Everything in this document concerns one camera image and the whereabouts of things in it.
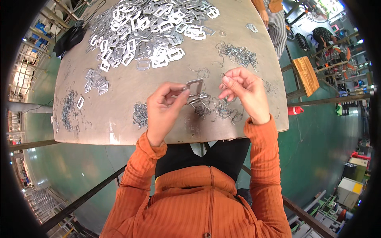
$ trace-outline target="red water bottle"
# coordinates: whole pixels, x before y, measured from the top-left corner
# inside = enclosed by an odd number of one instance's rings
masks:
[[[301,108],[301,107],[288,107],[287,111],[288,111],[289,115],[298,115],[298,114],[304,112],[303,108]]]

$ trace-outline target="woman's right hand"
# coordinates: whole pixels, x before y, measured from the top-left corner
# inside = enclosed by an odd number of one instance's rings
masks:
[[[267,14],[266,10],[259,11],[259,15],[262,18],[262,21],[265,26],[269,25],[269,15]]]
[[[228,101],[239,97],[253,124],[261,125],[270,121],[269,105],[264,91],[262,79],[244,67],[229,70],[222,78],[219,86],[223,91],[218,96],[228,96]]]

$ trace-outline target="green floor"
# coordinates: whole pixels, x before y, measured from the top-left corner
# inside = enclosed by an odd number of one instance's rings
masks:
[[[291,57],[306,55],[296,41],[287,43]],[[46,104],[53,99],[55,79],[60,60],[52,57],[48,69],[33,86],[27,102]],[[281,67],[289,64],[286,51]],[[292,71],[283,74],[286,92],[296,89]],[[321,84],[308,99],[335,96],[334,91]],[[26,113],[27,142],[53,139],[50,115]],[[335,114],[332,104],[304,107],[304,113],[289,117],[289,130],[279,133],[279,154],[282,193],[299,206],[304,206],[319,191],[327,194],[340,178],[344,163],[355,149],[361,136],[361,118],[357,113],[346,117]],[[127,163],[134,146],[55,144],[25,150],[31,180],[42,187],[51,187],[63,198],[75,201]],[[237,188],[247,188],[249,176],[241,171]],[[78,221],[100,233],[114,203],[117,185],[111,182],[75,211]]]

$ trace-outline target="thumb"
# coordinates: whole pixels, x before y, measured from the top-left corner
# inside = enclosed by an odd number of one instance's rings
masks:
[[[232,78],[224,76],[222,78],[222,82],[230,88],[238,97],[243,96],[243,94],[246,92],[246,89],[244,89],[237,81],[232,80]]]
[[[171,109],[173,112],[179,113],[181,108],[187,104],[188,98],[191,91],[189,89],[185,90],[184,92],[180,93],[179,96],[177,96],[176,100],[171,106]]]

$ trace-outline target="fingernail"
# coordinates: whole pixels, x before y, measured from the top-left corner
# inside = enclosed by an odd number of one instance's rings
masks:
[[[230,78],[229,78],[229,77],[224,76],[224,77],[222,78],[222,82],[224,82],[224,83],[228,83],[229,81],[230,81]]]

